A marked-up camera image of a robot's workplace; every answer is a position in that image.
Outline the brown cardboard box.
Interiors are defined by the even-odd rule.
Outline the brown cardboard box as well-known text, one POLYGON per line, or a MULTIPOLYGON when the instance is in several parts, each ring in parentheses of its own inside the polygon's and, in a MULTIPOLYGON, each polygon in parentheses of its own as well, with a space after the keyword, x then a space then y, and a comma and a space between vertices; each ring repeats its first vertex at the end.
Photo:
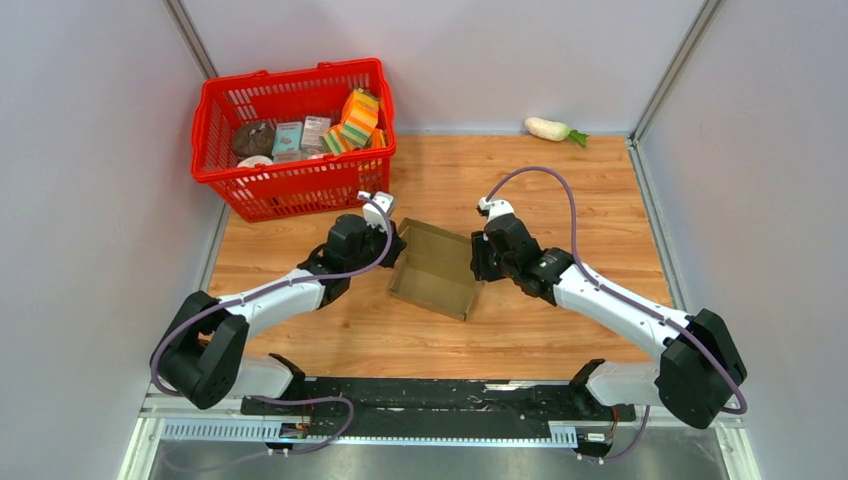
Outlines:
POLYGON ((401 222, 398 233, 406 248, 395 265, 389 294, 428 311, 466 321, 481 289, 471 270, 471 239, 412 218, 401 222))

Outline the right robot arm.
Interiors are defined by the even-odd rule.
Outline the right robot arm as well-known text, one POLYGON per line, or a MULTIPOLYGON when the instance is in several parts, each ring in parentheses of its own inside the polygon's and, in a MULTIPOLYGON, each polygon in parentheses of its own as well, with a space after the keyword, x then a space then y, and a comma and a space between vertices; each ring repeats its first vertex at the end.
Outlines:
POLYGON ((603 278, 557 247, 541 248, 524 223, 507 213, 471 235, 476 279, 509 279, 523 293, 580 313, 628 339, 650 362, 587 367, 570 391, 579 416, 598 417, 617 404, 661 405, 684 424, 705 429, 747 377, 724 319, 703 308, 675 310, 603 278))

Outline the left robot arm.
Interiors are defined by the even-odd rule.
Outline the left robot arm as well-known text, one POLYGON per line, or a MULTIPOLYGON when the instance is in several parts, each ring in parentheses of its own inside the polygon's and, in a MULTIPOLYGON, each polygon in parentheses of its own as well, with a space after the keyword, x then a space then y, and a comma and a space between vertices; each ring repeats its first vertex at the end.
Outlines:
POLYGON ((229 396, 266 397, 283 415, 304 405, 300 370, 278 354, 252 357, 249 340, 292 317, 338 300, 353 277, 376 266, 394 266, 405 243, 392 220, 345 214, 327 240, 275 282, 238 294, 190 294, 151 359, 151 377, 161 392, 205 410, 229 396))

